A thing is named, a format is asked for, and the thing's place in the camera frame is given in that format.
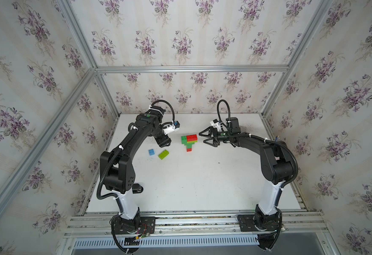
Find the lime green long lego brick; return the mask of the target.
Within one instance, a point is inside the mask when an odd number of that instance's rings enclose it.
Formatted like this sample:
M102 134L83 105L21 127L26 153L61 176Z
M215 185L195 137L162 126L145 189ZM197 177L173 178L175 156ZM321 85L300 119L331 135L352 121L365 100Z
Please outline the lime green long lego brick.
M167 156L169 155L169 151L168 150L164 150L162 151L159 155L158 155L158 158L163 160L165 159Z

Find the red long lego brick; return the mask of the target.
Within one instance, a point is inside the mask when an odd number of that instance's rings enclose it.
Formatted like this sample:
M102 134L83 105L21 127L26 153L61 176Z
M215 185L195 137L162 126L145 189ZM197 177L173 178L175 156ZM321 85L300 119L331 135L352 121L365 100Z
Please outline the red long lego brick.
M188 135L186 136L187 138L187 143L192 143L198 141L197 135Z

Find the green square lego brick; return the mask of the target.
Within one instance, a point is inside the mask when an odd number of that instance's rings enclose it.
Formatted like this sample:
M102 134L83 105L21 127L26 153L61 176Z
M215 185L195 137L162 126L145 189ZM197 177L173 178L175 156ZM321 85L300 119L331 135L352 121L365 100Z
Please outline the green square lego brick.
M182 144L186 145L187 144L187 137L186 136L182 136L181 137L181 142L182 142Z

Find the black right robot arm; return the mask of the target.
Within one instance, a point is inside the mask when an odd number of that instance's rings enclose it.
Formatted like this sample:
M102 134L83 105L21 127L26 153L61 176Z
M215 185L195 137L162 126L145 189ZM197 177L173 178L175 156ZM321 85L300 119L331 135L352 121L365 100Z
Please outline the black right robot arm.
M218 147L229 143L245 148L260 157L260 168L266 183L260 202L256 205L251 224L258 231L277 231L282 227L282 213L279 200L284 187L298 176L298 162L284 141L269 140L248 132L242 132L237 118L227 118L223 123L213 120L210 126L199 133L203 143Z

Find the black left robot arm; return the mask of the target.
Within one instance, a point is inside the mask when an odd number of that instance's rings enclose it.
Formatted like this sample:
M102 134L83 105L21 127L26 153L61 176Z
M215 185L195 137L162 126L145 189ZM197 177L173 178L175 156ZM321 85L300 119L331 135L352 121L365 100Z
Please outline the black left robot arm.
M135 231L141 225L140 209L133 200L132 187L136 180L133 158L148 137L153 137L161 148L168 147L168 134L180 125L172 116L172 122L162 123L165 109L151 105L148 111L139 114L123 141L111 152L103 152L99 159L98 200L113 198L119 207L118 222Z

